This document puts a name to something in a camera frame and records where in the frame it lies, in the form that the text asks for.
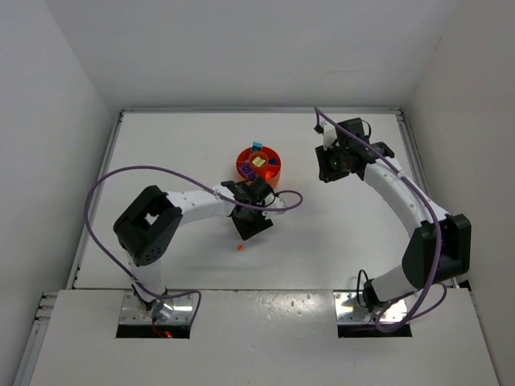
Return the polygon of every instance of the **metal plate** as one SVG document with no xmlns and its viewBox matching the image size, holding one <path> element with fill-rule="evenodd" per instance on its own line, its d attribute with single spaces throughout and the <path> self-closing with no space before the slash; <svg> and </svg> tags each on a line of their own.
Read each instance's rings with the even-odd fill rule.
<svg viewBox="0 0 515 386">
<path fill-rule="evenodd" d="M 195 299 L 191 295 L 173 299 L 173 302 L 167 301 L 168 309 L 172 310 L 171 316 L 168 320 L 158 320 L 156 325 L 189 326 L 195 306 L 194 303 Z M 124 293 L 118 324 L 121 326 L 145 326 L 152 324 L 152 319 L 143 312 L 138 298 L 131 291 L 125 291 Z"/>
<path fill-rule="evenodd" d="M 356 291 L 334 293 L 336 321 L 339 326 L 356 326 L 373 323 L 373 314 L 357 303 Z M 406 315 L 404 299 L 392 305 L 382 316 L 381 323 L 399 322 Z"/>
</svg>

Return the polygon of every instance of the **purple block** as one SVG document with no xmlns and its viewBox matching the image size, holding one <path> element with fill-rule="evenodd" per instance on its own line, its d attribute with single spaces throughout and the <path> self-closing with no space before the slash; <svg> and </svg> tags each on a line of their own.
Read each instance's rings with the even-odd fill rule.
<svg viewBox="0 0 515 386">
<path fill-rule="evenodd" d="M 246 179 L 253 180 L 256 178 L 256 173 L 254 173 L 254 170 L 252 170 L 252 167 L 250 165 L 243 165 L 238 167 L 241 173 L 245 176 Z"/>
</svg>

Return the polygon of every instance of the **wall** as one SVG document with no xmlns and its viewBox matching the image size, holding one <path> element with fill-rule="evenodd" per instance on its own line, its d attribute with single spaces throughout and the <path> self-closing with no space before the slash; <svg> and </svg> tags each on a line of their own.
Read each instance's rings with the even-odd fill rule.
<svg viewBox="0 0 515 386">
<path fill-rule="evenodd" d="M 44 290 L 63 288 L 108 114 L 43 0 L 0 2 L 0 385 Z"/>
<path fill-rule="evenodd" d="M 46 0 L 105 102 L 408 100 L 456 0 Z"/>
<path fill-rule="evenodd" d="M 470 280 L 503 384 L 515 384 L 515 2 L 462 2 L 408 109 L 432 195 L 472 221 Z"/>
</svg>

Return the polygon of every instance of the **purple cable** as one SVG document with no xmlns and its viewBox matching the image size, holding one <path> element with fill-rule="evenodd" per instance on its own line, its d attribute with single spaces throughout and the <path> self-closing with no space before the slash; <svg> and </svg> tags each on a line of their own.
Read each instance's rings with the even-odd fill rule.
<svg viewBox="0 0 515 386">
<path fill-rule="evenodd" d="M 424 285 L 424 288 L 422 289 L 422 293 L 418 297 L 415 304 L 413 304 L 413 307 L 411 307 L 411 309 L 407 312 L 406 316 L 400 322 L 392 323 L 389 325 L 381 325 L 381 322 L 380 322 L 381 315 L 383 315 L 386 312 L 386 310 L 388 310 L 388 308 L 392 305 L 392 303 L 390 303 L 390 302 L 387 303 L 386 306 L 383 308 L 383 310 L 379 314 L 380 315 L 379 318 L 376 318 L 376 327 L 379 331 L 385 332 L 385 333 L 394 332 L 394 331 L 398 330 L 399 328 L 403 327 L 410 320 L 413 320 L 415 318 L 415 313 L 417 312 L 418 308 L 420 308 L 420 306 L 422 305 L 424 299 L 426 298 L 427 294 L 429 293 L 429 289 L 433 285 L 433 281 L 435 280 L 436 270 L 438 269 L 438 263 L 440 260 L 440 253 L 441 253 L 441 249 L 442 249 L 442 230 L 440 229 L 440 226 L 439 226 L 438 217 L 436 216 L 435 211 L 433 210 L 433 208 L 427 201 L 426 197 L 424 197 L 424 195 L 417 188 L 417 186 L 414 185 L 414 183 L 412 183 L 407 177 L 402 175 L 401 171 L 397 167 L 395 167 L 395 165 L 393 163 L 391 163 L 384 155 L 382 155 L 379 151 L 374 149 L 374 147 L 371 146 L 370 144 L 368 144 L 367 142 L 363 141 L 362 139 L 360 139 L 353 133 L 347 131 L 346 129 L 344 129 L 343 127 L 338 125 L 338 123 L 336 123 L 330 117 L 328 117 L 326 114 L 324 114 L 322 111 L 320 111 L 319 108 L 315 107 L 315 113 L 317 116 L 321 116 L 323 119 L 325 119 L 331 125 L 333 125 L 339 131 L 341 131 L 343 134 L 345 134 L 347 137 L 351 138 L 354 142 L 359 143 L 366 150 L 369 150 L 372 153 L 374 153 L 376 156 L 378 156 L 379 159 L 382 160 L 397 176 L 399 176 L 400 180 L 403 181 L 404 184 L 407 185 L 408 188 L 410 190 L 412 190 L 413 193 L 416 194 L 416 196 L 422 201 L 422 203 L 426 207 L 427 211 L 429 212 L 429 214 L 431 216 L 431 219 L 433 220 L 433 225 L 435 226 L 435 231 L 436 231 L 435 256 L 433 257 L 433 264 L 431 266 L 431 270 L 429 271 L 429 276 L 427 277 L 426 284 Z M 437 306 L 439 304 L 441 304 L 441 302 L 443 302 L 443 299 L 445 298 L 446 294 L 447 294 L 447 289 L 444 291 L 444 295 L 442 296 L 442 299 L 440 299 L 440 301 L 437 302 Z M 422 316 L 422 314 L 426 314 L 427 312 L 429 312 L 429 310 L 422 312 L 417 317 Z"/>
<path fill-rule="evenodd" d="M 197 289 L 192 289 L 192 290 L 189 290 L 189 291 L 185 291 L 185 292 L 181 292 L 180 294 L 173 294 L 173 295 L 162 295 L 162 294 L 156 294 L 152 291 L 150 291 L 149 289 L 147 289 L 139 280 L 137 277 L 134 276 L 134 274 L 132 272 L 130 272 L 129 269 L 127 269 L 102 243 L 101 241 L 98 239 L 97 235 L 95 234 L 95 232 L 93 231 L 93 228 L 91 226 L 91 220 L 89 219 L 89 208 L 91 207 L 91 202 L 93 201 L 93 194 L 95 193 L 95 190 L 106 180 L 108 179 L 109 177 L 112 177 L 113 175 L 117 175 L 119 173 L 122 173 L 124 171 L 129 171 L 129 170 L 155 170 L 155 171 L 161 171 L 163 173 L 168 173 L 169 175 L 174 175 L 176 177 L 179 177 L 181 179 L 185 179 L 186 181 L 190 182 L 190 183 L 193 183 L 194 185 L 204 189 L 205 191 L 208 191 L 209 193 L 211 193 L 212 195 L 215 195 L 216 197 L 219 197 L 220 199 L 223 199 L 224 201 L 228 201 L 230 203 L 233 203 L 237 206 L 240 206 L 240 207 L 246 207 L 248 209 L 254 209 L 254 210 L 259 210 L 259 211 L 289 211 L 291 209 L 295 209 L 296 207 L 300 206 L 301 203 L 303 203 L 304 201 L 304 198 L 303 198 L 303 195 L 301 195 L 299 192 L 297 191 L 291 191 L 291 190 L 287 190 L 287 191 L 280 191 L 278 193 L 276 193 L 277 195 L 281 195 L 282 193 L 293 193 L 294 195 L 297 195 L 299 197 L 299 201 L 297 203 L 295 203 L 294 205 L 290 206 L 290 207 L 285 207 L 285 208 L 274 208 L 274 207 L 255 207 L 254 205 L 248 205 L 246 203 L 239 203 L 238 201 L 234 200 L 234 199 L 231 199 L 225 195 L 221 195 L 219 194 L 218 192 L 215 192 L 213 189 L 211 189 L 210 187 L 204 185 L 203 183 L 199 182 L 199 181 L 196 181 L 195 179 L 192 179 L 191 177 L 188 177 L 186 175 L 183 175 L 182 173 L 179 173 L 177 171 L 173 171 L 173 170 L 170 170 L 170 169 L 167 169 L 167 168 L 164 168 L 164 167 L 159 167 L 159 166 L 147 166 L 147 165 L 141 165 L 141 166 L 126 166 L 126 167 L 121 167 L 120 169 L 116 169 L 116 170 L 113 170 L 113 171 L 110 171 L 109 173 L 103 175 L 102 177 L 100 177 L 98 179 L 98 181 L 96 181 L 93 186 L 89 189 L 88 191 L 88 194 L 86 195 L 86 200 L 85 200 L 85 203 L 84 203 L 84 224 L 86 226 L 86 229 L 88 230 L 88 233 L 89 235 L 91 236 L 91 238 L 93 239 L 93 241 L 95 242 L 96 245 L 98 245 L 98 248 L 100 248 L 107 256 L 109 259 L 111 259 L 114 264 L 116 264 L 118 267 L 120 267 L 122 269 L 123 272 L 125 272 L 127 274 L 127 276 L 129 276 L 135 283 L 136 285 L 142 289 L 143 292 L 145 292 L 146 294 L 149 294 L 150 296 L 154 297 L 154 298 L 157 298 L 157 299 L 174 299 L 174 298 L 181 298 L 182 296 L 187 296 L 187 295 L 191 295 L 191 294 L 197 294 L 198 297 L 199 297 L 199 300 L 198 302 L 196 303 L 196 308 L 195 308 L 195 311 L 193 312 L 193 315 L 192 315 L 192 320 L 190 321 L 190 326 L 193 325 L 193 321 L 195 320 L 195 317 L 196 317 L 196 314 L 197 312 L 199 311 L 199 307 L 200 307 L 200 302 L 202 300 L 202 294 L 200 293 L 199 290 Z"/>
</svg>

